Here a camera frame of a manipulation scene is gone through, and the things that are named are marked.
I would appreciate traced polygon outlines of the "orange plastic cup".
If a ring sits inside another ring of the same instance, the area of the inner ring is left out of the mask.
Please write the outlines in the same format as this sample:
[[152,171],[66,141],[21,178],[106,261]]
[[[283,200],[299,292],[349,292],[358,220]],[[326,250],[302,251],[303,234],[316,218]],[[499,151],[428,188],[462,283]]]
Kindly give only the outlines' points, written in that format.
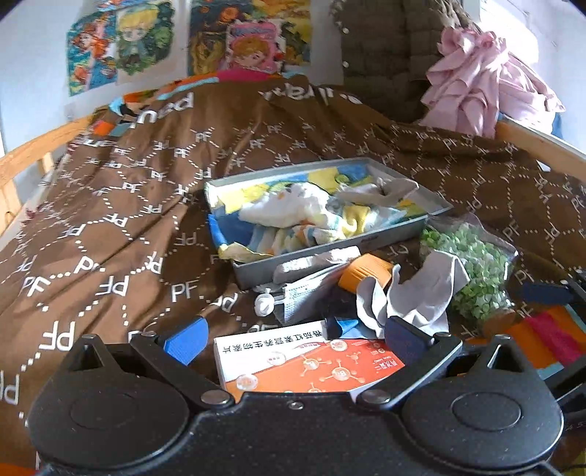
[[393,265],[390,262],[373,254],[364,254],[346,267],[340,276],[338,286],[354,294],[362,280],[372,277],[381,287],[386,287],[392,279],[392,268]]

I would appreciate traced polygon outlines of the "blond boy cartoon poster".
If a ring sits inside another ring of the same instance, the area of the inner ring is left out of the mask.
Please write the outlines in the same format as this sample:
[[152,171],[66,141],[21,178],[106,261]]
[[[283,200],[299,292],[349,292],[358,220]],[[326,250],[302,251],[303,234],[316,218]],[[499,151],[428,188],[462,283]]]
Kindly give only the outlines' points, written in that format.
[[117,83],[160,77],[174,70],[176,5],[142,1],[116,13]]

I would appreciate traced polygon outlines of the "pink anime girl poster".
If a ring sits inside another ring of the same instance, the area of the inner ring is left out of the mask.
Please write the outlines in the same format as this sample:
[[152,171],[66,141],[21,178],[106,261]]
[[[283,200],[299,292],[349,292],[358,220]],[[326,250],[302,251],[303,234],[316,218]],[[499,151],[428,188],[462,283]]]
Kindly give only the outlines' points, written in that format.
[[236,21],[226,33],[225,70],[268,74],[282,70],[286,41],[280,20]]

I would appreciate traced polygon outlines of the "pink crumpled garment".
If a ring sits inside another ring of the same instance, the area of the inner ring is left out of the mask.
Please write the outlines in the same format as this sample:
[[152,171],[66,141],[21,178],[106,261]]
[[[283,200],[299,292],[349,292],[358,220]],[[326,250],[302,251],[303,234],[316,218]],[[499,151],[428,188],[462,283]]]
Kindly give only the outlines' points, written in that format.
[[548,134],[565,111],[555,91],[494,33],[446,27],[437,47],[441,59],[426,72],[420,125],[492,139],[505,115]]

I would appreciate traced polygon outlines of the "wooden bed frame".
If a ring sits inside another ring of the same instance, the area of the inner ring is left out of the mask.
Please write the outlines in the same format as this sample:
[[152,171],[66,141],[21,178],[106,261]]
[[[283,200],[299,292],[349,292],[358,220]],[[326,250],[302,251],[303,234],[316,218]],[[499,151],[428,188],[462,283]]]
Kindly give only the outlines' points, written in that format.
[[15,177],[36,165],[41,176],[55,166],[58,151],[91,124],[91,115],[74,120],[43,134],[1,158],[1,233],[14,221],[23,205],[19,199]]

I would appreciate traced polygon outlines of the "white soft cloth toy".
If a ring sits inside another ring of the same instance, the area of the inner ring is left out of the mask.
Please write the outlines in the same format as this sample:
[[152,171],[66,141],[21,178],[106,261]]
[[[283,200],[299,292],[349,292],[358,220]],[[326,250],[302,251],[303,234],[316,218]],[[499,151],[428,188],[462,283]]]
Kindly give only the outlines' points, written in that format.
[[238,212],[241,221],[273,228],[300,224],[325,229],[341,226],[342,217],[328,209],[331,196],[311,182],[291,182],[283,189],[264,192],[261,198],[244,203]]

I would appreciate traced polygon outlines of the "brown quilted jacket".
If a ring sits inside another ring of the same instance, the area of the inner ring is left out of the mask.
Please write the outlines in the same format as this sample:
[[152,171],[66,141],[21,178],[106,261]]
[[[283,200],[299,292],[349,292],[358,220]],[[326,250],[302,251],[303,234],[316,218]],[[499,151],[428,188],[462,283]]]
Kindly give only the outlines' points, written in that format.
[[443,30],[477,28],[460,1],[334,1],[330,12],[342,34],[346,90],[405,123],[426,113],[426,72],[441,59]]

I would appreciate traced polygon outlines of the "grey sock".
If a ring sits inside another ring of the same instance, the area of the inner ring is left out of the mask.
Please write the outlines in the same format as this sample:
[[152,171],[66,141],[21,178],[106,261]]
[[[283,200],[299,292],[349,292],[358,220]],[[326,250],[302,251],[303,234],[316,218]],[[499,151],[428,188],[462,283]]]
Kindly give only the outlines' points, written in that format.
[[357,286],[357,317],[379,339],[393,316],[432,336],[449,330],[447,308],[456,293],[470,283],[464,264],[457,256],[433,250],[421,269],[409,280],[400,280],[401,267],[391,271],[391,282],[384,290],[373,277]]

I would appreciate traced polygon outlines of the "brown patterned PF blanket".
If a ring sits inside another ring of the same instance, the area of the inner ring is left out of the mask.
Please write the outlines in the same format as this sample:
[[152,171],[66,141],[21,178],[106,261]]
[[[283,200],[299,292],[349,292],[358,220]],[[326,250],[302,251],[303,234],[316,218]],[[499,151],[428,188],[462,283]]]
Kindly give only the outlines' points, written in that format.
[[186,85],[119,137],[76,138],[1,253],[1,463],[31,468],[33,400],[74,342],[125,342],[203,316],[212,336],[271,328],[209,233],[213,178],[370,157],[473,212],[519,250],[514,284],[585,265],[585,189],[514,145],[387,119],[305,77]]

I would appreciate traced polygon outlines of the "orange white medicine box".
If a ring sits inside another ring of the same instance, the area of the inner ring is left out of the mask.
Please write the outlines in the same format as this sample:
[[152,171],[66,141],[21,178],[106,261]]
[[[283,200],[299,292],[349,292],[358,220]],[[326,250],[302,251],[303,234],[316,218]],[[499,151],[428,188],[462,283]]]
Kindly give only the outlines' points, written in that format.
[[354,397],[404,367],[382,341],[330,339],[321,321],[218,337],[214,350],[220,384],[235,399],[251,392]]

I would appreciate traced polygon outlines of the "bag of green beads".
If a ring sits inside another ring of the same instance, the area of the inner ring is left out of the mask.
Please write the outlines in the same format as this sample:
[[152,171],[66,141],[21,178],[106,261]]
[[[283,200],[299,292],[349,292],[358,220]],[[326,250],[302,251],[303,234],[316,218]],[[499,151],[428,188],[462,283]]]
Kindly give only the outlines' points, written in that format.
[[420,256],[431,251],[460,259],[469,283],[453,298],[453,308],[468,321],[482,324],[512,308],[505,289],[518,250],[488,231],[473,213],[428,219],[420,238]]

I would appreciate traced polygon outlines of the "orange hair girl poster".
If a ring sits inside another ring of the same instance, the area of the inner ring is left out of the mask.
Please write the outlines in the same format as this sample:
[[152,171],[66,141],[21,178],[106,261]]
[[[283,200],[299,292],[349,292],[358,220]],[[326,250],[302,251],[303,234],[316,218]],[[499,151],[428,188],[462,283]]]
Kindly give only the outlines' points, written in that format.
[[75,22],[67,32],[67,87],[76,96],[115,83],[116,15],[96,12]]

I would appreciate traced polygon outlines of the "packaged face mask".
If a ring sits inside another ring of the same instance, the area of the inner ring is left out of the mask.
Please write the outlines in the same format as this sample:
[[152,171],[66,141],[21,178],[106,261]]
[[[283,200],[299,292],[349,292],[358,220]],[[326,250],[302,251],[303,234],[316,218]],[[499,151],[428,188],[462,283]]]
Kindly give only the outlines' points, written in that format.
[[274,315],[282,326],[300,323],[315,315],[349,266],[334,265],[293,283],[256,286],[254,312],[259,317]]

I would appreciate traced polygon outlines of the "grey metal storage tray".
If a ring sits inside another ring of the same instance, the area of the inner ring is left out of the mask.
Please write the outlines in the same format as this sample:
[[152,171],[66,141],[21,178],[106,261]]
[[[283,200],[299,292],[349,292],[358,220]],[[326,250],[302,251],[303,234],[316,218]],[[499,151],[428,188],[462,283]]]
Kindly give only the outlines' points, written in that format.
[[367,252],[416,236],[452,204],[367,157],[268,168],[205,185],[212,241],[240,287],[288,261],[351,246]]

